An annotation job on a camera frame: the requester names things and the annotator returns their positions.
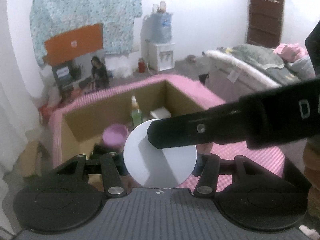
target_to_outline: pink foam padding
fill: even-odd
[[[104,130],[102,140],[106,146],[113,149],[120,149],[124,146],[128,135],[129,131],[125,125],[115,123]]]
[[[210,107],[218,106],[225,103],[221,98],[219,98],[217,95],[208,90],[199,81],[192,81],[183,76],[169,74],[155,75],[151,78],[145,79],[140,82],[114,87],[108,90],[101,90],[89,95],[79,97],[70,105],[62,109],[56,110],[49,120],[49,127],[53,131],[52,159],[54,167],[60,165],[62,162],[61,121],[63,114],[66,114],[74,109],[83,107],[87,104],[91,104],[126,91],[141,88],[165,80],[177,89],[179,89],[186,96],[191,98],[194,102],[202,106],[204,109],[208,109]],[[269,147],[263,150],[252,151],[246,147],[245,142],[228,145],[214,144],[211,149],[211,153],[219,155],[222,159],[229,160],[233,160],[236,155],[244,155],[278,176],[281,176],[283,172],[284,155],[278,147]],[[196,178],[191,175],[179,187],[187,187],[193,191],[198,180],[199,177]],[[223,190],[227,185],[231,184],[231,182],[232,181],[230,175],[220,175],[217,190]]]

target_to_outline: metal screw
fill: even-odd
[[[201,186],[197,188],[197,191],[201,194],[210,194],[212,192],[212,188],[207,186]]]
[[[120,195],[124,192],[124,189],[121,187],[111,187],[110,189],[108,189],[108,192],[112,195]]]
[[[197,131],[198,131],[198,133],[204,133],[205,132],[205,125],[203,123],[198,124]]]

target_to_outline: woman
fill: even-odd
[[[92,73],[92,83],[95,85],[96,89],[109,88],[109,78],[107,74],[106,66],[102,64],[97,56],[91,59],[91,73]]]

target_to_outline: pink bowl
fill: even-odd
[[[104,144],[113,149],[121,149],[129,136],[128,128],[119,123],[108,126],[103,134],[102,140]]]

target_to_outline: white box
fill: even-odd
[[[161,108],[158,108],[156,110],[151,111],[150,115],[154,119],[159,119],[159,118],[165,119],[165,118],[171,117],[170,112],[165,107],[161,107]]]
[[[155,44],[149,43],[150,67],[156,71],[174,68],[174,43]]]

